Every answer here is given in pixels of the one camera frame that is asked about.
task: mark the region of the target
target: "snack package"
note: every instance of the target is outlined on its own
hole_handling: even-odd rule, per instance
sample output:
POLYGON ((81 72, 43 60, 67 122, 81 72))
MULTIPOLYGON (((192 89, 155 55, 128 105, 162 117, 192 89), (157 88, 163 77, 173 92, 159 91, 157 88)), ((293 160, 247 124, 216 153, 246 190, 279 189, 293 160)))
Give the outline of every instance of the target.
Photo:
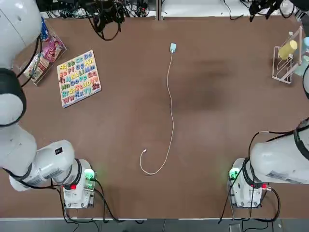
MULTIPOLYGON (((25 70, 24 75, 27 78, 31 77, 31 74, 35 69, 35 66, 36 66, 38 59, 39 59, 39 54, 35 55, 35 57, 33 58, 32 62, 29 65, 29 67, 25 70)), ((43 55, 40 55, 40 61, 38 63, 38 67, 35 70, 31 79, 36 81, 45 72, 48 65, 49 65, 49 61, 44 59, 43 55)))
POLYGON ((55 36, 51 36, 48 45, 43 49, 43 56, 48 61, 54 63, 62 50, 63 44, 55 36))

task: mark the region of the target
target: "tabletop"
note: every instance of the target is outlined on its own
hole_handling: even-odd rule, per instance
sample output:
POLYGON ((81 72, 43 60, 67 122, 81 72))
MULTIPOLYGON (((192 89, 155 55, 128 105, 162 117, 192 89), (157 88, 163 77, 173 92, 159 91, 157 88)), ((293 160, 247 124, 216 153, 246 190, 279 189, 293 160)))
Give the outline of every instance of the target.
MULTIPOLYGON (((227 173, 235 159, 248 155, 252 136, 289 131, 309 115, 300 77, 290 85, 271 78, 273 47, 297 30, 295 19, 126 19, 111 42, 101 40, 87 19, 49 22, 68 50, 38 87, 24 88, 28 105, 20 125, 38 148, 70 141, 75 156, 97 171, 116 217, 219 218, 227 173), (143 167, 156 171, 170 140, 170 43, 177 45, 169 72, 174 138, 165 166, 146 176, 139 163, 142 150, 147 148, 143 167), (90 49, 102 91, 63 109, 56 65, 90 49)), ((105 36, 115 30, 108 25, 105 36)), ((55 191, 17 192, 5 172, 0 181, 0 217, 62 217, 55 191)), ((280 217, 307 217, 308 186, 273 186, 281 198, 280 217)), ((253 217, 271 218, 275 210, 270 196, 253 217)), ((103 217, 99 197, 94 209, 75 215, 103 217)), ((247 217, 248 210, 237 210, 236 216, 247 217)), ((229 207, 224 217, 231 217, 229 207)))

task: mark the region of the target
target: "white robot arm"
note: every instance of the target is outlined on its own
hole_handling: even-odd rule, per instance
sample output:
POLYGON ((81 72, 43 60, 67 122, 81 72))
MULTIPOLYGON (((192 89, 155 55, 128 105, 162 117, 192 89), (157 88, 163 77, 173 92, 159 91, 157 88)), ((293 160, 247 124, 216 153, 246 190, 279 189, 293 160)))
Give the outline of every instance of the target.
POLYGON ((26 97, 11 68, 13 59, 41 33, 41 15, 33 0, 0 1, 0 167, 17 191, 48 180, 63 186, 67 208, 93 204, 95 174, 89 163, 74 158, 65 140, 37 150, 34 137, 17 122, 26 111, 26 97))
POLYGON ((266 183, 309 184, 308 120, 277 139, 255 144, 250 159, 234 162, 229 172, 229 184, 235 181, 231 189, 233 205, 258 207, 266 183))

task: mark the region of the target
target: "alphabet puzzle board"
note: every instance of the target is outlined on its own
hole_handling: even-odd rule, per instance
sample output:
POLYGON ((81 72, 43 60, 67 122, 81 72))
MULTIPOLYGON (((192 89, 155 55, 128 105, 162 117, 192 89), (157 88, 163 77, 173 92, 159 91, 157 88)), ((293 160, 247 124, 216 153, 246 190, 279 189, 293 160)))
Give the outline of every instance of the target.
POLYGON ((63 108, 102 90, 92 50, 58 65, 57 73, 63 108))

